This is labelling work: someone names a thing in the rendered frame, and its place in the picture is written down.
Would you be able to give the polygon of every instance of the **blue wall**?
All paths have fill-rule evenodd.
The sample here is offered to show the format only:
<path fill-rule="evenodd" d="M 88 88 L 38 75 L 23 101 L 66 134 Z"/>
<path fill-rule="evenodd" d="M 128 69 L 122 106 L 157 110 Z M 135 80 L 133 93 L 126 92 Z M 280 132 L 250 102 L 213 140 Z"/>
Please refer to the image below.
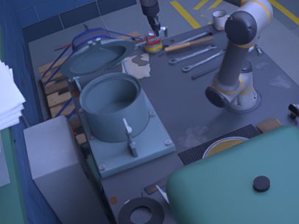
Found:
<path fill-rule="evenodd" d="M 21 24 L 15 14 L 11 0 L 0 0 L 0 24 L 3 29 L 5 63 L 13 68 L 15 84 L 26 99 L 24 115 L 29 125 L 39 123 L 38 111 L 33 94 L 33 86 L 28 71 L 25 43 Z M 36 185 L 33 183 L 29 170 L 23 130 L 24 123 L 13 126 L 15 151 L 18 162 L 21 188 L 29 224 L 60 224 Z"/>
<path fill-rule="evenodd" d="M 22 27 L 38 23 L 81 6 L 95 3 L 96 11 L 105 15 L 136 4 L 136 0 L 11 0 Z"/>

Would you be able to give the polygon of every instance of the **paper stack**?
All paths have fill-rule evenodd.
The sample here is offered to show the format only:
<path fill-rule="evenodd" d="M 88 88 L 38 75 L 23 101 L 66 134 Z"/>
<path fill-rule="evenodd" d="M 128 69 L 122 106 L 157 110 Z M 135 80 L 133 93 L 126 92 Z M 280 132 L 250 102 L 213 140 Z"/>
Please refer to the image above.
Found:
<path fill-rule="evenodd" d="M 0 130 L 18 124 L 25 99 L 13 81 L 13 70 L 0 61 Z"/>

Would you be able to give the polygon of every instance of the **gray floor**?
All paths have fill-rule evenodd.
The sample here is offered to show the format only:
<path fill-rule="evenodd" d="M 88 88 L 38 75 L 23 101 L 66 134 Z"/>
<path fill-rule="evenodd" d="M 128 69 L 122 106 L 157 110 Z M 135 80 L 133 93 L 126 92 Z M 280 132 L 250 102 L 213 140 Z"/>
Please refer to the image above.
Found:
<path fill-rule="evenodd" d="M 179 12 L 170 4 L 172 0 L 159 1 L 160 12 L 159 20 L 162 26 L 167 26 L 169 36 L 193 30 L 193 27 L 186 21 Z M 205 26 L 212 22 L 211 14 L 217 9 L 226 10 L 228 14 L 233 13 L 238 7 L 222 1 L 217 7 L 208 9 L 215 1 L 208 1 L 199 10 L 193 10 L 200 1 L 178 1 L 182 7 L 200 24 Z M 292 13 L 299 12 L 294 10 L 298 4 L 292 4 L 294 1 L 279 2 L 285 7 L 292 8 Z M 274 8 L 274 19 L 271 24 L 262 32 L 258 41 L 259 46 L 299 85 L 299 26 L 291 19 L 286 17 L 281 11 Z M 138 31 L 141 36 L 150 30 L 147 18 L 142 14 L 140 4 L 104 15 L 100 18 L 87 21 L 90 28 L 102 27 L 121 33 Z M 54 48 L 71 43 L 72 38 L 84 30 L 83 25 L 79 24 L 68 29 L 56 32 L 44 38 L 29 43 L 29 50 L 32 57 L 32 64 L 35 73 L 35 79 L 38 87 L 39 98 L 45 120 L 50 119 L 50 113 L 41 86 L 41 75 L 38 67 L 54 61 L 62 52 L 54 51 Z"/>

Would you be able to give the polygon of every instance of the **workbench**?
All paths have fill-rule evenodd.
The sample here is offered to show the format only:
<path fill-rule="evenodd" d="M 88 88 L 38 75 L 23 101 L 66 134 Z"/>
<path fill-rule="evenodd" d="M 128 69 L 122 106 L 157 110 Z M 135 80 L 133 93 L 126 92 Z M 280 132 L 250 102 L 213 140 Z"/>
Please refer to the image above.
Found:
<path fill-rule="evenodd" d="M 164 39 L 162 42 L 164 46 L 171 45 L 172 43 L 205 32 L 207 29 L 214 31 L 213 41 L 194 45 L 175 52 L 165 53 L 165 51 L 162 50 L 157 54 L 149 56 L 151 68 L 150 77 L 143 78 L 140 81 L 157 115 L 172 138 L 176 146 L 176 151 L 108 178 L 101 178 L 105 195 L 117 223 L 119 223 L 119 211 L 124 203 L 130 199 L 141 197 L 141 194 L 143 194 L 144 197 L 151 197 L 157 200 L 163 206 L 165 213 L 163 224 L 176 223 L 169 205 L 161 194 L 154 192 L 148 195 L 144 191 L 144 188 L 183 166 L 183 162 L 177 154 L 187 150 L 188 147 L 179 145 L 178 139 L 185 135 L 188 128 L 195 126 L 208 127 L 208 131 L 203 135 L 206 137 L 206 141 L 210 141 L 249 124 L 256 126 L 270 117 L 278 119 L 282 125 L 295 126 L 297 124 L 289 117 L 290 112 L 288 106 L 289 104 L 298 102 L 299 86 L 297 86 L 269 56 L 265 53 L 262 56 L 258 56 L 258 52 L 255 49 L 248 54 L 247 59 L 253 66 L 253 82 L 256 91 L 259 92 L 261 96 L 260 106 L 252 112 L 237 114 L 225 108 L 217 108 L 208 101 L 205 96 L 205 90 L 211 84 L 213 76 L 219 69 L 196 80 L 193 80 L 191 76 L 212 67 L 215 63 L 221 63 L 223 56 L 216 57 L 187 73 L 184 73 L 182 68 L 211 56 L 222 48 L 226 48 L 228 39 L 225 32 L 216 31 L 212 25 L 208 25 L 172 38 Z M 215 43 L 218 49 L 184 60 L 175 66 L 169 65 L 168 63 L 170 58 L 190 54 L 212 43 Z M 144 50 L 137 49 L 131 56 L 142 54 L 144 54 Z M 256 65 L 261 62 L 269 63 L 268 66 L 272 68 L 269 70 L 257 69 Z M 84 88 L 84 86 L 94 78 L 113 72 L 122 72 L 122 67 L 117 66 L 105 69 L 96 74 L 81 77 L 80 85 Z M 278 75 L 286 75 L 286 80 L 291 82 L 291 87 L 279 88 L 270 85 L 269 81 Z M 68 83 L 68 85 L 70 92 L 73 92 L 74 89 L 78 89 L 75 82 Z M 81 108 L 79 97 L 75 95 L 72 96 L 78 111 Z"/>

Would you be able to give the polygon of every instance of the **open lid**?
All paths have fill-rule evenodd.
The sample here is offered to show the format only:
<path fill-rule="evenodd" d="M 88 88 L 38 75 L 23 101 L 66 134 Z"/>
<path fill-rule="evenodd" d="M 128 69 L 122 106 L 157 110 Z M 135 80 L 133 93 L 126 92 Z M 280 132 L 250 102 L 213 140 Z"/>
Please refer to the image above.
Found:
<path fill-rule="evenodd" d="M 61 67 L 61 73 L 74 77 L 91 74 L 114 66 L 126 58 L 135 48 L 132 40 L 104 40 L 97 38 L 75 52 Z"/>

